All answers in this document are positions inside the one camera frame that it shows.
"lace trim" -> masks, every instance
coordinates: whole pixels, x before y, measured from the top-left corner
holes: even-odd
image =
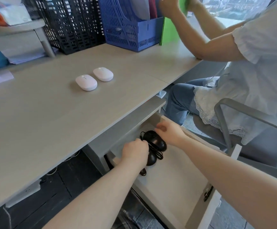
[[[199,111],[199,116],[202,119],[203,123],[205,125],[211,125],[213,127],[216,127],[218,129],[220,129],[220,131],[222,132],[221,126],[220,126],[219,122],[216,119],[214,119],[214,118],[209,119],[208,115],[201,108],[201,106],[200,106],[200,104],[198,103],[198,100],[197,100],[196,89],[194,89],[194,93],[195,93],[194,100],[195,100],[195,103],[196,103],[196,109]],[[239,136],[239,137],[242,138],[242,141],[243,141],[243,139],[245,138],[246,132],[243,129],[241,129],[241,128],[234,129],[234,130],[233,129],[229,129],[229,134],[233,134],[233,135]]]

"white computer mouse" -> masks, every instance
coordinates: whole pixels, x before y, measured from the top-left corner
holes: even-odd
[[[97,81],[90,75],[78,76],[76,83],[85,91],[92,91],[97,88]]]
[[[113,72],[105,67],[96,68],[93,73],[98,79],[104,82],[108,82],[113,79]]]

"green folder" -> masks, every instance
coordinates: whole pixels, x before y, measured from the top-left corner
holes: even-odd
[[[179,0],[180,9],[184,14],[187,14],[186,6],[185,6],[186,0]],[[178,32],[172,23],[172,21],[169,18],[164,18],[163,23],[163,31],[162,31],[162,38],[160,41],[160,46],[164,45],[169,42],[175,42],[180,39]]]

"gray chair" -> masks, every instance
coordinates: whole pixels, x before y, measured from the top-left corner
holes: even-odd
[[[272,127],[266,129],[247,145],[243,146],[240,137],[229,134],[221,105],[233,108]],[[199,134],[196,135],[218,146],[222,150],[226,148],[228,154],[232,152],[232,148],[236,144],[242,145],[243,147],[238,160],[277,177],[277,119],[228,98],[220,100],[216,104],[214,110],[218,122],[221,125],[222,132],[211,125],[205,125],[198,115],[194,115],[193,120],[195,126],[210,138],[206,138]]]

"cityscape outside window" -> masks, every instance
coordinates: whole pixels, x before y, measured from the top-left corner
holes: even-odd
[[[263,11],[271,0],[202,0],[215,17],[243,21]]]

